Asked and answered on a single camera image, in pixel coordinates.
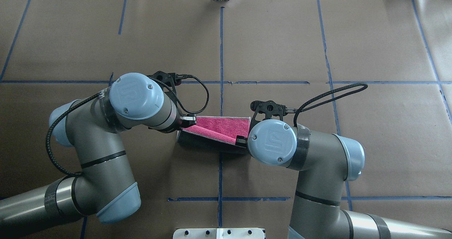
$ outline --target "gray robot arm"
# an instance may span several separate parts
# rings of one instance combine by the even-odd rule
[[[56,109],[50,124],[74,101]],[[144,124],[163,133],[186,122],[175,103],[145,75],[128,73],[71,112],[53,134],[74,146],[80,177],[54,183],[0,201],[2,236],[18,237],[96,214],[101,223],[115,223],[136,212],[140,193],[118,133]],[[189,124],[196,123],[195,117]]]
[[[364,167],[363,147],[353,139],[268,119],[245,142],[260,162],[299,171],[289,239],[452,239],[444,229],[339,208],[344,181]]]

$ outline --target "black cable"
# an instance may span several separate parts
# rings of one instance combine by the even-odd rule
[[[348,93],[342,94],[342,95],[340,95],[340,96],[334,97],[334,98],[329,99],[329,100],[327,100],[327,101],[320,102],[320,103],[318,103],[318,104],[315,104],[315,105],[313,105],[313,106],[310,106],[310,107],[305,108],[307,105],[309,105],[309,104],[311,104],[312,102],[315,102],[315,101],[317,101],[317,100],[319,100],[319,99],[321,99],[321,98],[323,98],[323,97],[326,97],[326,96],[331,95],[331,94],[333,94],[333,93],[336,93],[336,92],[338,92],[338,91],[344,91],[344,90],[347,90],[347,89],[350,89],[350,88],[354,88],[354,87],[357,87],[357,86],[362,86],[362,88],[356,89],[356,90],[354,90],[354,91],[349,91]],[[294,117],[293,117],[293,125],[294,125],[294,127],[297,126],[297,118],[298,118],[298,115],[299,115],[301,112],[308,111],[308,110],[310,110],[310,109],[313,109],[313,108],[315,108],[315,107],[321,106],[321,105],[323,105],[323,104],[327,104],[327,103],[329,103],[329,102],[335,101],[335,100],[340,99],[340,98],[343,98],[343,97],[345,97],[345,96],[349,96],[350,94],[354,94],[354,93],[357,93],[357,92],[360,92],[360,91],[364,91],[367,87],[368,87],[368,85],[367,85],[366,83],[354,83],[354,84],[351,84],[351,85],[347,85],[347,86],[343,86],[343,87],[340,87],[340,88],[333,89],[333,90],[331,90],[331,91],[327,91],[327,92],[325,92],[325,93],[320,94],[319,96],[317,96],[317,97],[315,97],[315,98],[312,98],[312,99],[308,100],[308,101],[305,102],[299,109],[297,109],[297,112],[295,112],[295,115],[294,115]]]
[[[205,105],[200,110],[198,110],[196,112],[191,112],[191,111],[185,109],[185,107],[182,105],[182,102],[180,102],[179,98],[177,97],[176,93],[173,90],[171,90],[171,88],[169,86],[167,86],[165,83],[163,83],[162,81],[160,81],[158,79],[151,78],[151,76],[147,76],[147,77],[152,79],[152,80],[154,80],[154,81],[156,81],[157,83],[163,85],[163,87],[168,89],[168,91],[170,91],[174,95],[174,97],[176,98],[177,103],[179,103],[179,105],[182,108],[182,110],[184,110],[188,114],[199,114],[199,113],[201,113],[201,112],[203,112],[205,110],[205,108],[207,107],[207,105],[209,103],[209,97],[210,97],[209,90],[207,89],[207,86],[201,80],[199,80],[199,78],[197,78],[197,77],[195,77],[193,75],[184,75],[184,76],[185,76],[185,78],[193,78],[196,81],[198,81],[198,83],[200,83],[202,85],[202,87],[205,89],[205,91],[207,93],[207,99],[206,99]]]
[[[68,170],[66,170],[65,168],[63,168],[55,159],[55,157],[53,156],[53,152],[52,152],[52,148],[50,147],[50,138],[52,137],[52,132],[55,129],[55,127],[57,126],[57,124],[63,120],[64,117],[66,117],[67,115],[69,115],[69,113],[71,113],[72,111],[74,111],[75,109],[83,106],[84,104],[92,101],[93,99],[97,98],[99,96],[98,93],[94,94],[93,96],[89,97],[88,99],[85,99],[84,101],[78,103],[77,105],[71,107],[70,109],[68,109],[66,112],[64,112],[62,115],[60,115],[60,117],[58,117],[55,122],[52,123],[52,125],[50,125],[49,130],[47,131],[47,136],[46,136],[46,150],[47,150],[47,154],[49,155],[50,161],[52,162],[52,164],[61,172],[63,172],[64,174],[71,176],[71,177],[80,177],[82,174],[81,173],[71,173]]]

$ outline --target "pink cloth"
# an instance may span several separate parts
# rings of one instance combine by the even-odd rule
[[[197,124],[183,131],[209,139],[236,143],[236,136],[248,136],[250,117],[197,116]]]

